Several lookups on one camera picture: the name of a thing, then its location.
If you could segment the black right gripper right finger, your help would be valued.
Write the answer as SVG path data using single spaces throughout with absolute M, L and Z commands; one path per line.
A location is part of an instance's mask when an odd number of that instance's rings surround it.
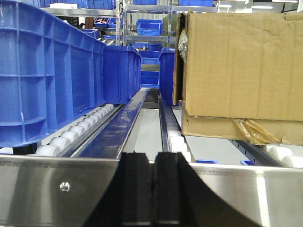
M 156 227 L 256 227 L 198 176 L 181 153 L 161 152 L 153 172 Z

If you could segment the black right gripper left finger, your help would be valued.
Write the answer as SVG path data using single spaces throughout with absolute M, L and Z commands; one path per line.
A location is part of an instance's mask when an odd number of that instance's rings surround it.
M 117 170 L 85 227 L 150 227 L 151 177 L 144 153 L 122 153 Z

